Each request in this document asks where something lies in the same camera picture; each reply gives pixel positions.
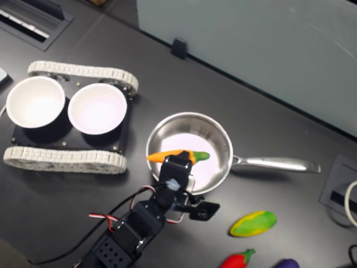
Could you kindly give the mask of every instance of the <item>toy red pepper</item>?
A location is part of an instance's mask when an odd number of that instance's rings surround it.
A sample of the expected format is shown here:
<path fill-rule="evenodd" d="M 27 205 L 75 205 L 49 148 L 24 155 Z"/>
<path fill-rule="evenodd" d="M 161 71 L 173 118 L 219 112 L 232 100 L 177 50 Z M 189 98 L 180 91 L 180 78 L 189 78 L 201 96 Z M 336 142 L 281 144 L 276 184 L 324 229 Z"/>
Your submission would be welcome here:
<path fill-rule="evenodd" d="M 231 255 L 220 268 L 246 268 L 250 256 L 255 253 L 254 249 Z"/>

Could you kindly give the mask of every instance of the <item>dark gray tabletop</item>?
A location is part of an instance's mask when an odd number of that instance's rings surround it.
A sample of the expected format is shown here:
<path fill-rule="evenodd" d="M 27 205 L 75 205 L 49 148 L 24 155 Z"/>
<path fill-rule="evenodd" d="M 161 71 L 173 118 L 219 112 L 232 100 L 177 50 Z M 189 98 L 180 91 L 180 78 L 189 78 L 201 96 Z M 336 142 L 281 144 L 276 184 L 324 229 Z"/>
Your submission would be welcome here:
<path fill-rule="evenodd" d="M 55 174 L 0 163 L 1 237 L 34 261 L 68 250 L 96 224 L 88 218 L 89 212 L 106 213 L 152 182 L 144 152 L 155 125 L 171 114 L 194 111 L 220 122 L 239 156 L 311 160 L 321 164 L 322 173 L 258 169 L 231 173 L 205 195 L 220 203 L 216 217 L 206 223 L 186 218 L 166 226 L 136 267 L 218 267 L 230 254 L 251 247 L 257 253 L 250 267 L 269 268 L 283 258 L 296 259 L 301 267 L 342 268 L 349 262 L 347 249 L 357 242 L 357 233 L 331 221 L 319 197 L 336 154 L 357 161 L 356 143 L 196 62 L 173 57 L 168 48 L 88 5 L 73 0 L 62 5 L 75 20 L 46 52 L 0 30 L 0 65 L 14 80 L 0 89 L 0 107 L 15 83 L 27 77 L 27 67 L 34 60 L 130 71 L 140 86 L 126 153 L 128 172 Z M 67 91 L 67 96 L 75 90 Z M 1 152 L 10 146 L 13 128 L 3 116 Z M 277 225 L 256 237 L 227 235 L 238 218 L 257 210 L 273 211 Z M 104 228 L 71 256 L 45 267 L 71 267 Z"/>

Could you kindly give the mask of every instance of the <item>stainless steel pan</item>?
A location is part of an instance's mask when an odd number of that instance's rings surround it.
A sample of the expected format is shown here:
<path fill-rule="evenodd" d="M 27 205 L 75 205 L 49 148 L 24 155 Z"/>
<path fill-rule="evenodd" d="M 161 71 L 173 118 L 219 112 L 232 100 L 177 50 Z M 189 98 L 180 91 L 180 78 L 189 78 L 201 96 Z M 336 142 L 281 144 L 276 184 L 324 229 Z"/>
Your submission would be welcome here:
<path fill-rule="evenodd" d="M 177 149 L 205 151 L 210 158 L 198 162 L 192 168 L 196 183 L 193 194 L 209 192 L 220 185 L 231 168 L 240 165 L 319 173 L 320 166 L 308 161 L 284 157 L 242 158 L 233 155 L 229 136 L 212 118 L 200 113 L 178 113 L 161 121 L 150 134 L 146 156 L 155 152 Z M 158 180 L 161 164 L 147 161 Z"/>

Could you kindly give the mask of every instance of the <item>white paper bowl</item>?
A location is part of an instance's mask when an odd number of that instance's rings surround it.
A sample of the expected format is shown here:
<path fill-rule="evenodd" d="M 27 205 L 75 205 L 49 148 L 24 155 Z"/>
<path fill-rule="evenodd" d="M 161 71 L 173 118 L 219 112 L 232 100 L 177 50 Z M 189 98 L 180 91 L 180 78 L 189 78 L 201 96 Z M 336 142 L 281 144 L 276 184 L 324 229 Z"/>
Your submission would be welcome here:
<path fill-rule="evenodd" d="M 68 106 L 72 125 L 82 133 L 100 135 L 115 129 L 127 113 L 124 94 L 109 84 L 91 84 L 79 90 Z"/>
<path fill-rule="evenodd" d="M 38 128 L 53 122 L 66 102 L 62 86 L 46 76 L 27 78 L 7 96 L 6 111 L 16 125 Z"/>

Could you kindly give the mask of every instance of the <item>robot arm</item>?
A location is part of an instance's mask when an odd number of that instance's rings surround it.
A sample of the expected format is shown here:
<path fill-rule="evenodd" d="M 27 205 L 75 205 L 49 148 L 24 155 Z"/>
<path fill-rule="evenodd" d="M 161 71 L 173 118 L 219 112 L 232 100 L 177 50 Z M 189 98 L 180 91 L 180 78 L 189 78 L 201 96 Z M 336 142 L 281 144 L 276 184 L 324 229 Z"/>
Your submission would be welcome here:
<path fill-rule="evenodd" d="M 189 184 L 191 169 L 192 161 L 186 151 L 166 156 L 156 194 L 150 200 L 139 202 L 120 218 L 113 232 L 104 232 L 74 268 L 131 267 L 145 247 L 161 232 L 166 222 L 165 213 L 170 209 L 189 213 L 190 219 L 208 221 L 220 206 L 187 194 L 185 189 Z M 189 198 L 191 204 L 199 204 L 195 207 L 180 204 L 182 198 Z"/>

